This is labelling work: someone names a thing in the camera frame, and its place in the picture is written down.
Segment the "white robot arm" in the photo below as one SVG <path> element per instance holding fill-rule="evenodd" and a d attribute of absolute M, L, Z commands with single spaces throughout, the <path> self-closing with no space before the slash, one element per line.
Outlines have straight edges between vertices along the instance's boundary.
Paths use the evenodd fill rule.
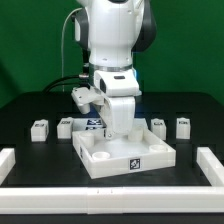
<path fill-rule="evenodd" d="M 77 0 L 75 39 L 90 52 L 89 81 L 72 90 L 83 114 L 94 107 L 111 139 L 131 132 L 139 93 L 133 54 L 146 50 L 156 36 L 150 0 Z"/>

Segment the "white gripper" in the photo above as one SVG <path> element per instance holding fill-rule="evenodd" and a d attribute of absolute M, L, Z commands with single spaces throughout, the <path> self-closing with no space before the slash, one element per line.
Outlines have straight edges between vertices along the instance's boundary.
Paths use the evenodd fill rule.
<path fill-rule="evenodd" d="M 105 125 L 105 138 L 128 135 L 132 130 L 135 99 L 133 96 L 108 97 L 94 87 L 74 88 L 71 96 L 82 114 L 93 106 Z"/>

